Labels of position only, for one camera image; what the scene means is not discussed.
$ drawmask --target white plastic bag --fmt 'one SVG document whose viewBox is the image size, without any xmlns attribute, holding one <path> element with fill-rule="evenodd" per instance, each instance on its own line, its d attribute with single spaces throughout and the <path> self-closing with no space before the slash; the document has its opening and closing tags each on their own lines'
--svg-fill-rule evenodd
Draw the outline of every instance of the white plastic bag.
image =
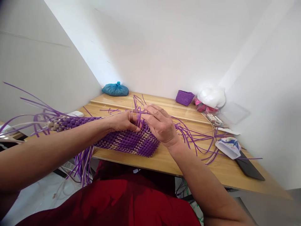
<svg viewBox="0 0 301 226">
<path fill-rule="evenodd" d="M 225 102 L 225 88 L 221 86 L 207 87 L 198 93 L 198 100 L 203 104 L 219 109 Z"/>
</svg>

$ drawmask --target small purple woven basket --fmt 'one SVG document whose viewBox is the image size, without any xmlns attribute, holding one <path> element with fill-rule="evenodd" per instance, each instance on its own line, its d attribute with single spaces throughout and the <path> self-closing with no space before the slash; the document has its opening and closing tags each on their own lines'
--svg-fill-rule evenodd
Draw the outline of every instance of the small purple woven basket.
<svg viewBox="0 0 301 226">
<path fill-rule="evenodd" d="M 63 116 L 51 122 L 48 128 L 61 132 L 99 119 L 101 119 L 101 117 L 79 118 Z M 160 141 L 151 133 L 148 125 L 145 123 L 139 132 L 130 130 L 112 132 L 97 141 L 93 146 L 151 157 L 159 144 Z"/>
<path fill-rule="evenodd" d="M 194 98 L 193 93 L 179 90 L 176 97 L 176 102 L 188 106 L 192 102 L 193 98 Z"/>
</svg>

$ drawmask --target purple woven basket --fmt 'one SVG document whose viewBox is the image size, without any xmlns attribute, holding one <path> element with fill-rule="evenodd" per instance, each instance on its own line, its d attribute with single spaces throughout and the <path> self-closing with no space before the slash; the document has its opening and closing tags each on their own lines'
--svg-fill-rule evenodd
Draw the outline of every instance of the purple woven basket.
<svg viewBox="0 0 301 226">
<path fill-rule="evenodd" d="M 66 117 L 63 116 L 49 124 L 49 128 L 57 132 L 72 129 L 87 122 L 101 119 L 101 117 Z M 160 141 L 151 133 L 145 123 L 139 132 L 116 131 L 97 141 L 94 146 L 111 149 L 144 157 L 151 157 L 160 144 Z"/>
<path fill-rule="evenodd" d="M 188 106 L 192 102 L 193 98 L 193 93 L 179 90 L 176 97 L 176 102 Z"/>
</svg>

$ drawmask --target knuckle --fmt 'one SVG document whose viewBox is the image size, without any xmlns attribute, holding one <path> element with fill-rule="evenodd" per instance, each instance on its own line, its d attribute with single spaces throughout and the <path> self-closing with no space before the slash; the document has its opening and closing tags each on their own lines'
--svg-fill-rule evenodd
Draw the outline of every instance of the knuckle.
<svg viewBox="0 0 301 226">
<path fill-rule="evenodd" d="M 149 121 L 152 121 L 152 120 L 154 120 L 154 118 L 155 118 L 155 117 L 154 117 L 153 115 L 150 115 L 148 120 L 149 120 Z"/>
<path fill-rule="evenodd" d="M 153 114 L 158 115 L 158 114 L 160 114 L 160 112 L 158 110 L 154 110 Z"/>
</svg>

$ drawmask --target wooden plank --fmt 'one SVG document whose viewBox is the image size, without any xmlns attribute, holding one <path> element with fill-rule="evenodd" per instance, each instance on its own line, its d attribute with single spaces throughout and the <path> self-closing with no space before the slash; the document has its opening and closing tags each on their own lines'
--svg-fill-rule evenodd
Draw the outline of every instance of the wooden plank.
<svg viewBox="0 0 301 226">
<path fill-rule="evenodd" d="M 130 92 L 128 96 L 123 97 L 113 97 L 106 94 L 102 94 L 90 101 L 92 104 L 99 104 L 104 106 L 109 106 L 113 108 L 122 108 L 131 110 L 134 106 L 133 96 L 137 95 L 142 99 L 142 94 Z M 143 95 L 144 100 L 147 104 L 153 103 L 162 108 L 164 108 L 169 115 L 172 115 L 180 120 L 185 120 L 189 122 L 195 122 L 203 125 L 211 125 L 210 122 L 200 113 L 197 112 L 196 107 L 193 104 L 189 106 L 184 106 L 177 103 L 175 100 L 155 97 L 151 95 Z"/>
<path fill-rule="evenodd" d="M 92 114 L 92 116 L 108 116 L 107 106 L 88 104 L 85 106 L 86 109 Z M 89 116 L 88 112 L 84 108 L 79 109 L 80 112 L 84 113 L 85 116 Z M 185 123 L 189 128 L 199 131 L 202 133 L 210 133 L 211 126 L 197 124 L 193 122 Z M 201 141 L 198 143 L 201 148 L 208 149 L 210 141 Z M 248 158 L 252 158 L 247 150 L 243 150 L 244 154 Z M 201 154 L 198 152 L 198 158 L 208 157 L 208 154 Z M 174 176 L 182 176 L 182 172 L 179 169 L 176 162 L 173 160 L 168 150 L 160 145 L 151 158 L 145 158 L 138 155 L 118 152 L 114 150 L 95 148 L 93 158 L 108 160 L 121 164 L 131 165 L 137 168 L 149 169 L 158 172 L 164 172 Z M 290 199 L 289 194 L 284 191 L 281 186 L 270 176 L 270 174 L 258 163 L 256 160 L 251 160 L 258 171 L 263 175 L 266 181 L 259 181 L 249 177 L 246 177 L 240 170 L 235 161 L 228 157 L 218 155 L 214 162 L 208 167 L 219 179 L 219 181 L 226 187 L 236 188 L 239 190 L 258 192 L 262 194 L 270 194 L 283 198 Z"/>
</svg>

